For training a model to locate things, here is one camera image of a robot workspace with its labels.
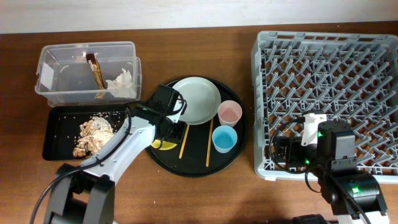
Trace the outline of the yellow bowl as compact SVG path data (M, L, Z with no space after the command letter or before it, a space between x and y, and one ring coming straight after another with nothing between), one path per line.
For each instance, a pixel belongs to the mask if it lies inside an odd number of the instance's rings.
M156 139L151 143L150 146L153 147L154 149L158 149L161 151L167 151L167 150L171 150L171 149L175 148L177 146L177 144Z

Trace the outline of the wooden chopstick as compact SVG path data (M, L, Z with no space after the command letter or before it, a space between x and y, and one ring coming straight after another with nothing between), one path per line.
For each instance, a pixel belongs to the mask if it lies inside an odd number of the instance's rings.
M206 167L209 167L210 163L210 152L211 152L211 142L212 142L212 134L213 134L213 123L214 123L214 118L211 118L210 120L210 130L209 130L209 135L208 135L208 144L207 144L207 150L206 150Z
M184 152L184 149L185 149L185 145L186 145L189 129L190 129L190 125L188 124L186 129L185 129L184 136L183 136L183 141L182 141L182 145L181 145L181 148L180 148L180 154L178 156L179 159L182 159L182 157L183 157L183 152Z

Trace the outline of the grey plate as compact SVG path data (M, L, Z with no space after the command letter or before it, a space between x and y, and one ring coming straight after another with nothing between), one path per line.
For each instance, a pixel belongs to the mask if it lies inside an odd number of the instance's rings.
M211 120L221 104L221 95L214 83L202 77L188 77L173 85L187 103L179 117L190 125L199 125Z

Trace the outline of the blue cup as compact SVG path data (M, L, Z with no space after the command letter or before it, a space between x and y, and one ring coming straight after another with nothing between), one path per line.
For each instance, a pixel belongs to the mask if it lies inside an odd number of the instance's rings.
M220 153L227 153L238 141L237 132L234 128L226 125L218 126L212 134L212 142L215 149Z

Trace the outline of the white tissue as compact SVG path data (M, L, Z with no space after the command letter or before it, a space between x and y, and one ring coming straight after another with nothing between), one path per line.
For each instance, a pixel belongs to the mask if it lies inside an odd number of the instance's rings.
M118 75L114 80L106 80L107 90L110 90L110 94L115 98L131 98L134 99L137 96L132 75L129 70L122 69L122 73Z

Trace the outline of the pink cup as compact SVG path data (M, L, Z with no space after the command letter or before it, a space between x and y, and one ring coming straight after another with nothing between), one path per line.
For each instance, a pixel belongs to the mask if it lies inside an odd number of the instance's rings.
M218 107L220 125L234 127L243 115L242 107L233 100L226 100Z

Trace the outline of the peanut shells and rice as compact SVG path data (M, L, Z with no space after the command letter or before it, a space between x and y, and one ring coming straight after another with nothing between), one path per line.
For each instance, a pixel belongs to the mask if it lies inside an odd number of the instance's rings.
M80 136L73 149L75 158L89 158L101 150L114 136L111 125L105 118L94 116L80 125Z

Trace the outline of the brown snack wrapper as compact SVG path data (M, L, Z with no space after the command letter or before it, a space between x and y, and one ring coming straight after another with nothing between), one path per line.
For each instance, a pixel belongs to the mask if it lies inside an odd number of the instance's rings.
M95 57L95 54L86 54L86 61L88 62L90 69L93 73L95 82L97 83L100 90L104 90L104 81L101 73L100 65Z

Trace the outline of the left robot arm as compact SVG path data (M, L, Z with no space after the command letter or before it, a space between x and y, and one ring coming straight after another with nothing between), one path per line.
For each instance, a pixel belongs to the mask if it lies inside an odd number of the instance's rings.
M128 105L122 126L99 152L78 166L58 169L38 200L50 196L44 222L114 223L118 180L155 139L171 135L186 107L182 94L165 85L147 101Z

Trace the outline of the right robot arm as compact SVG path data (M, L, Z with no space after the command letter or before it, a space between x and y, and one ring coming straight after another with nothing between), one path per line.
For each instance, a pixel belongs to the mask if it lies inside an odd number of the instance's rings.
M371 174L358 170L354 153L355 135L344 121L310 123L297 118L315 143L304 141L299 152L305 179L312 173L318 179L318 191L339 223L389 223L387 205L380 185Z

